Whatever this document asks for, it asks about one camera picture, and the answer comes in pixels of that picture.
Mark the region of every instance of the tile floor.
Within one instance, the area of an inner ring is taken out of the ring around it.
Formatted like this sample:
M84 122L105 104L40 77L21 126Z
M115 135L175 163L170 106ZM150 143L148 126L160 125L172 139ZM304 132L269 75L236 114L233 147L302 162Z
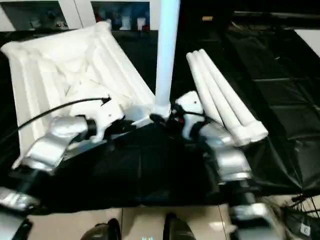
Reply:
M165 217L171 212L187 221L198 240L225 240L222 222L226 231L232 230L225 205L141 207L32 216L30 219L35 224L29 240L80 240L82 235L95 224L107 222L111 218L117 218L122 223L124 240L162 240Z

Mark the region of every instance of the cabinet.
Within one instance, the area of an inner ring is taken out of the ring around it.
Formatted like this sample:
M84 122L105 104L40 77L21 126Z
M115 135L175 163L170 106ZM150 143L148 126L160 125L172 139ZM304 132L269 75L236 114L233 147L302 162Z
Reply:
M74 0L83 27L109 20L112 29L159 29L161 0Z
M0 31L79 29L74 0L0 0Z
M79 29L109 21L113 30L158 30L161 0L0 0L0 31Z

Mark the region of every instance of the white pole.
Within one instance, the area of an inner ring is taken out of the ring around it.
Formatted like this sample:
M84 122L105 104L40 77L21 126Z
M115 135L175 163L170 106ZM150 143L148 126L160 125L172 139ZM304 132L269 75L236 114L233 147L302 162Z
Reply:
M174 68L180 0L161 0L156 65L155 111L168 115Z
M193 55L198 63L199 71L202 73L205 87L208 88L212 100L222 118L225 128L232 134L235 142L239 146L250 143L250 133L248 129L241 125L234 111L220 91L217 83L212 78L204 60L198 51L194 51Z
M216 108L216 105L211 98L210 92L206 86L206 83L201 75L199 65L192 55L191 52L187 53L186 59L189 63L189 67L193 76L193 80L196 86L196 89L199 93L199 98L201 100L204 112L212 119L214 119L217 123L223 126L223 122L219 115L219 112Z
M252 113L249 111L247 106L240 99L235 90L230 86L228 81L225 79L223 74L219 71L217 66L208 56L205 50L199 50L205 65L209 69L212 78L219 86L225 99L229 103L230 107L234 111L235 115L239 119L240 123L250 131L251 142L257 142L268 135L267 129L264 127L262 122L255 119Z

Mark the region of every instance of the black table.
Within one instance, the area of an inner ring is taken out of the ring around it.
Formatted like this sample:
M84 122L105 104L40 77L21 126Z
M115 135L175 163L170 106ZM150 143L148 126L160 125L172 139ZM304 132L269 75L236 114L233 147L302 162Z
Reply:
M0 45L52 32L0 33ZM157 32L113 32L142 78L155 92ZM179 32L171 99L195 90L188 52L205 49L268 138L243 148L257 194L320 191L320 59L294 31ZM17 127L10 68L0 53L1 135ZM18 136L1 144L0 174L19 155ZM153 124L67 162L43 191L51 212L111 207L216 205L224 202L212 160L197 146L171 139Z

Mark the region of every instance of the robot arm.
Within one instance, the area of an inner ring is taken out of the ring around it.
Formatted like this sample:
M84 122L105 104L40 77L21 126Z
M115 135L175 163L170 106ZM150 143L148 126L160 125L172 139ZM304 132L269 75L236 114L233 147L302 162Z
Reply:
M53 119L48 131L37 139L19 166L9 172L0 186L0 239L27 239L32 227L26 218L41 205L41 190L48 188L51 176L73 143L104 138L106 130L124 117L117 102L101 106L94 119L84 116L61 116Z
M204 157L215 158L220 190L228 203L231 222L237 226L232 239L282 239L275 230L276 223L268 207L257 202L251 192L249 181L253 174L250 165L244 153L235 147L231 134L218 123L188 113L203 112L196 92L185 94L176 103L181 106L182 112L174 111L175 115L169 119L183 122L182 135L200 143L204 148Z

